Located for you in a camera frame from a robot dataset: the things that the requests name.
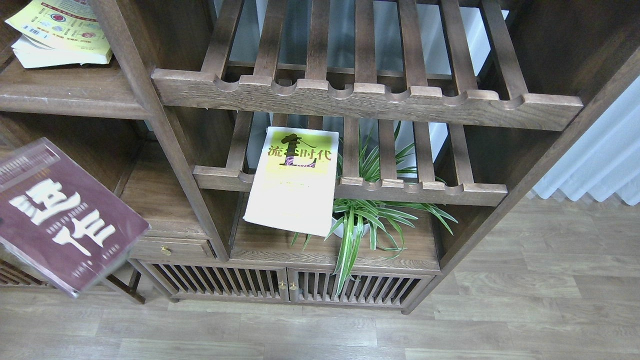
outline book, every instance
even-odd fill
[[[148,229],[46,138],[0,162],[0,243],[72,297],[124,263]]]
[[[332,226],[338,137],[333,131],[268,127],[244,220],[326,236]]]
[[[109,42],[86,1],[32,1],[5,22],[22,33],[12,48],[26,69],[111,61]]]

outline potted plant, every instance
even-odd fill
[[[400,122],[394,131],[394,138],[397,139],[400,130]],[[367,153],[367,146],[371,134],[366,138],[365,143],[360,146],[358,154],[358,169],[360,177],[368,182],[376,182],[380,180],[380,148],[375,146]],[[396,165],[401,165],[406,158],[412,155],[415,144],[411,143],[396,154]],[[403,167],[397,171],[398,174],[416,174],[416,167]],[[337,176],[342,175],[342,156],[338,155],[338,171]],[[443,226],[450,232],[451,228],[446,220],[458,222],[450,214],[438,208],[434,204],[418,203],[418,202],[396,202],[385,200],[360,200],[360,199],[335,199],[333,201],[334,222],[329,234],[324,238],[326,241],[331,234],[336,234],[342,238],[338,260],[336,262],[333,273],[338,278],[337,293],[342,292],[345,281],[351,275],[351,269],[358,257],[358,250],[362,238],[369,232],[369,244],[371,250],[381,249],[384,251],[395,252],[394,255],[387,259],[394,259],[402,253],[404,247],[404,236],[401,225],[414,227],[412,220],[417,217],[401,211],[396,208],[412,208],[421,211],[427,211],[433,214]],[[397,232],[399,239],[393,237],[389,233],[389,226]],[[378,231],[382,231],[389,240],[389,246],[382,246],[378,240]],[[296,243],[299,233],[295,233],[291,246]],[[311,235],[307,235],[302,251],[305,250]]]

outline wooden floor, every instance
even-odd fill
[[[524,199],[411,315],[0,291],[0,359],[640,359],[640,206]]]

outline brass knob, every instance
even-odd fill
[[[171,255],[171,249],[169,249],[167,246],[163,245],[162,248],[160,248],[160,252],[162,252],[164,255]]]

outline white pot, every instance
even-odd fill
[[[338,220],[331,218],[331,226],[333,227],[335,225],[335,223],[338,222]],[[364,232],[362,233],[362,236],[365,236],[368,232],[369,232],[369,224],[364,224]],[[338,226],[338,228],[336,230],[334,230],[333,232],[337,237],[339,237],[340,239],[342,239],[342,236],[344,236],[344,223],[340,224],[340,226]],[[356,237],[356,229],[355,229],[355,224],[353,226],[353,237]]]

